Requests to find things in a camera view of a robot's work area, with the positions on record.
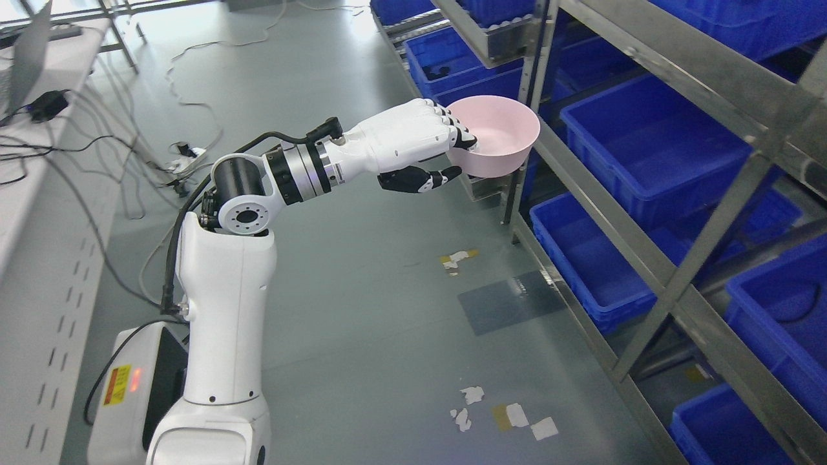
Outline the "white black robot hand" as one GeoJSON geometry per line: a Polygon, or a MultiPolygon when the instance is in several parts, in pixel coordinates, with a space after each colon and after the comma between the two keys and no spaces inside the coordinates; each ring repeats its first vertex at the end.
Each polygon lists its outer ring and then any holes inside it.
{"type": "Polygon", "coordinates": [[[364,119],[323,147],[342,181],[372,173],[382,189],[419,194],[446,185],[463,169],[427,171],[416,167],[417,162],[476,144],[477,138],[447,108],[414,98],[364,119]]]}

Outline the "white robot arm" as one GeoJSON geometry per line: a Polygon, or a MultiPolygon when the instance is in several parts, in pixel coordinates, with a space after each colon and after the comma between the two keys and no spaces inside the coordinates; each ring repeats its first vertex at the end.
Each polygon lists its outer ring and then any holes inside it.
{"type": "Polygon", "coordinates": [[[158,424],[148,464],[266,464],[271,412],[261,389],[267,287],[281,209],[342,183],[325,141],[337,118],[293,138],[258,136],[222,156],[178,214],[162,308],[189,323],[183,394],[158,424]]]}

